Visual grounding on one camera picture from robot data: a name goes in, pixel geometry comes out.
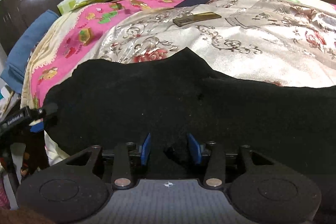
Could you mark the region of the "black pants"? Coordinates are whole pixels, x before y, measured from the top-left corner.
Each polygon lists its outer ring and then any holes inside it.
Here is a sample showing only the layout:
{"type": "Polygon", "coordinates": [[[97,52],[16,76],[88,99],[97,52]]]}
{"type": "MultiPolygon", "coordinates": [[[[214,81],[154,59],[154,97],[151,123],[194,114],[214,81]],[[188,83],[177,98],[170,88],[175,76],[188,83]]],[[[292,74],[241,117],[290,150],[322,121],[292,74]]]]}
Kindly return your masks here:
{"type": "Polygon", "coordinates": [[[151,171],[179,176],[164,152],[187,134],[226,147],[248,144],[308,175],[335,174],[335,87],[294,88],[240,80],[213,70],[189,49],[158,61],[89,60],[52,87],[46,121],[69,155],[94,144],[106,149],[151,135],[151,171]]]}

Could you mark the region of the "blue cloth beside bed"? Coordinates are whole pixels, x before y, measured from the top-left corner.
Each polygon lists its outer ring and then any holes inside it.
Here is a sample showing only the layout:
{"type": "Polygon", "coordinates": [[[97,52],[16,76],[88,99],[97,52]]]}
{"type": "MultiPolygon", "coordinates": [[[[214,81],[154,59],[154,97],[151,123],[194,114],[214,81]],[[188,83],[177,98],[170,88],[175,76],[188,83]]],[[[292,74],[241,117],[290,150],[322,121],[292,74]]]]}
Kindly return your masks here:
{"type": "Polygon", "coordinates": [[[17,40],[10,51],[1,79],[16,93],[21,94],[30,54],[59,16],[52,10],[42,13],[17,40]]]}

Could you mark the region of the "pink floral bed sheet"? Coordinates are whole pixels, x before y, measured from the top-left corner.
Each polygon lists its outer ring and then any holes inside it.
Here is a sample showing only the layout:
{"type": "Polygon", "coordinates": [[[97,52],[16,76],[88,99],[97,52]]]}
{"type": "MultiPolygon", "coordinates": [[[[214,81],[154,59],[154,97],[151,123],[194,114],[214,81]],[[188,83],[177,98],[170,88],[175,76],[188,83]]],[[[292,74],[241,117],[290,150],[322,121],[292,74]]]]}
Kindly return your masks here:
{"type": "Polygon", "coordinates": [[[172,8],[184,0],[120,0],[94,3],[57,19],[26,66],[21,106],[40,107],[47,92],[84,59],[91,59],[102,37],[142,10],[172,8]]]}

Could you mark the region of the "olive flat case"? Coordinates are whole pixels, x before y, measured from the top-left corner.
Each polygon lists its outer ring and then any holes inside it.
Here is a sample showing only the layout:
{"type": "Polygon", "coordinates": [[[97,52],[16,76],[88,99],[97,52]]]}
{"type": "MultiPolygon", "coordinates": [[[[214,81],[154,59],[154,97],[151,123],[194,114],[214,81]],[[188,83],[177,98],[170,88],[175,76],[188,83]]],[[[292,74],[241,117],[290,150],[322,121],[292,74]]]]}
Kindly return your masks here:
{"type": "Polygon", "coordinates": [[[220,19],[222,16],[214,12],[204,12],[200,14],[192,14],[188,16],[183,16],[181,18],[173,19],[173,23],[179,27],[186,26],[188,24],[202,22],[212,19],[220,19]]]}

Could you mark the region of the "floral satin quilt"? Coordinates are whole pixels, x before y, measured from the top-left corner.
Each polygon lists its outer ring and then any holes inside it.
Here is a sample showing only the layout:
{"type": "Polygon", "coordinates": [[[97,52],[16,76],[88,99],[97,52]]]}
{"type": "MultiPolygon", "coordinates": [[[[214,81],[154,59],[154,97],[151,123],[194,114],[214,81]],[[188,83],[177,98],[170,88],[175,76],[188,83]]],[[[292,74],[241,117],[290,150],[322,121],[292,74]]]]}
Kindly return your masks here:
{"type": "Polygon", "coordinates": [[[111,28],[97,57],[160,60],[189,48],[216,71],[280,86],[335,85],[335,5],[321,0],[211,0],[140,11],[111,28]],[[179,27],[173,19],[214,12],[179,27]]]}

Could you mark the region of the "dark blue flat booklet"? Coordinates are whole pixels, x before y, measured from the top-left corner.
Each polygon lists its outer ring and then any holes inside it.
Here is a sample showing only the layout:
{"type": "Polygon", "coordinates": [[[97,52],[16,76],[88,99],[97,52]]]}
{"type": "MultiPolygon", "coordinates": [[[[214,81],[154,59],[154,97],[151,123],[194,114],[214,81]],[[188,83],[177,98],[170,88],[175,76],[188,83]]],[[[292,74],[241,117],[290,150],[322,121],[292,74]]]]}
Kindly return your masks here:
{"type": "Polygon", "coordinates": [[[195,5],[204,5],[209,3],[211,0],[184,0],[181,3],[175,5],[175,8],[178,7],[192,7],[195,5]]]}

